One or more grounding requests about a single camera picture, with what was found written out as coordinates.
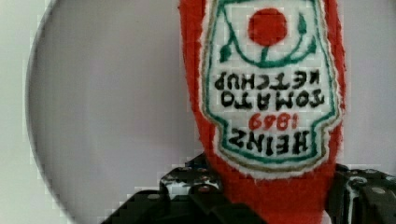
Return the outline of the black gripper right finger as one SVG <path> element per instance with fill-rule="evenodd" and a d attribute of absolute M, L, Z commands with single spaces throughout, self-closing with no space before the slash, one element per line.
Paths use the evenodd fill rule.
<path fill-rule="evenodd" d="M 396 177 L 337 164 L 325 211 L 332 224 L 396 224 Z"/>

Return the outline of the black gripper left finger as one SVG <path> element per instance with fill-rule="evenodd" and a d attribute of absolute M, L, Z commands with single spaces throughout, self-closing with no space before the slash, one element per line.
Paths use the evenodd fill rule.
<path fill-rule="evenodd" d="M 164 175 L 157 190 L 141 190 L 101 224 L 267 224 L 223 193 L 204 154 Z"/>

